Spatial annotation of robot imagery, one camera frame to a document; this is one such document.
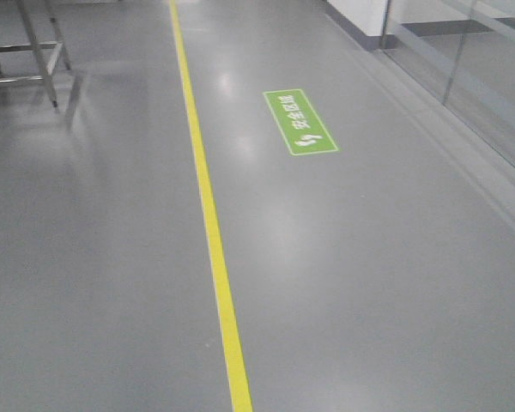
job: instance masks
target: baseboard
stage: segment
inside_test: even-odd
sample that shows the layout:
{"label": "baseboard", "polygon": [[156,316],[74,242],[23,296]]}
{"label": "baseboard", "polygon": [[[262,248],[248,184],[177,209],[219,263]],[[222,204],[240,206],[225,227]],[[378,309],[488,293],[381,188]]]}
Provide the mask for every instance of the baseboard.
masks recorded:
{"label": "baseboard", "polygon": [[[514,17],[502,17],[495,20],[515,30]],[[444,34],[486,33],[493,31],[490,27],[484,26],[474,20],[404,23],[403,27],[407,28],[418,37],[439,36]]]}
{"label": "baseboard", "polygon": [[328,1],[324,2],[324,11],[336,24],[366,51],[379,49],[381,36],[367,36],[350,19],[342,15]]}

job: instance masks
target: safety sign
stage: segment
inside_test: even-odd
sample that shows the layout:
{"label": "safety sign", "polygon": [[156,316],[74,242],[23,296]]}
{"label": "safety sign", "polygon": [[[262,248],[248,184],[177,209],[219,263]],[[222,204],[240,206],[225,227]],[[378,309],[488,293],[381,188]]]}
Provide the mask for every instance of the safety sign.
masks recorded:
{"label": "safety sign", "polygon": [[292,155],[339,150],[303,90],[276,90],[264,96]]}

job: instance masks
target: gray epoxy floor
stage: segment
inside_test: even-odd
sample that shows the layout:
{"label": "gray epoxy floor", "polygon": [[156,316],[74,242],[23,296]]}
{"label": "gray epoxy floor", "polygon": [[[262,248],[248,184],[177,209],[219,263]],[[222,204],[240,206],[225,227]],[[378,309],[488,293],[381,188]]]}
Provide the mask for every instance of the gray epoxy floor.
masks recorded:
{"label": "gray epoxy floor", "polygon": [[[167,8],[59,10],[62,114],[0,93],[0,411],[230,410]],[[179,13],[255,410],[515,411],[511,168],[464,173],[473,137],[319,1]],[[289,155],[281,88],[340,153]]]}

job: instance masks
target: white footprint icon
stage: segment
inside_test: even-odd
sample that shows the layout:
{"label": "white footprint icon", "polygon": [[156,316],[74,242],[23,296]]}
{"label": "white footprint icon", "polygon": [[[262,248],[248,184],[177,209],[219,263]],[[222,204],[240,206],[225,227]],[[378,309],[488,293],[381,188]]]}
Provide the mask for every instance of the white footprint icon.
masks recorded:
{"label": "white footprint icon", "polygon": [[295,144],[301,147],[311,146],[312,144],[315,144],[317,140],[322,138],[322,136],[317,135],[304,135],[301,137],[301,140],[295,142]]}

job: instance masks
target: yellow lane marking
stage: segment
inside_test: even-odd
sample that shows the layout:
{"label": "yellow lane marking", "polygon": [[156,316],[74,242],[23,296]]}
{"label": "yellow lane marking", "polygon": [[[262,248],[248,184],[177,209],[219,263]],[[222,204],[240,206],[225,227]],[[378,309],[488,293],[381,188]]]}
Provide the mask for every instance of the yellow lane marking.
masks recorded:
{"label": "yellow lane marking", "polygon": [[231,391],[231,400],[234,412],[252,412],[250,388],[248,377],[242,355],[240,344],[239,328],[234,311],[233,296],[225,256],[217,213],[215,210],[214,192],[209,179],[208,163],[204,151],[203,137],[198,120],[197,105],[192,92],[191,76],[189,65],[183,43],[183,35],[179,24],[178,8],[175,0],[170,0],[170,15],[172,17],[173,35],[178,52],[179,71],[183,83],[183,94],[185,96],[185,109],[189,120],[195,166],[197,168],[198,186],[200,198],[203,204],[204,225],[208,237],[208,248],[212,275],[215,284],[215,299],[220,318],[221,337],[223,339],[223,351],[227,364],[227,376]]}

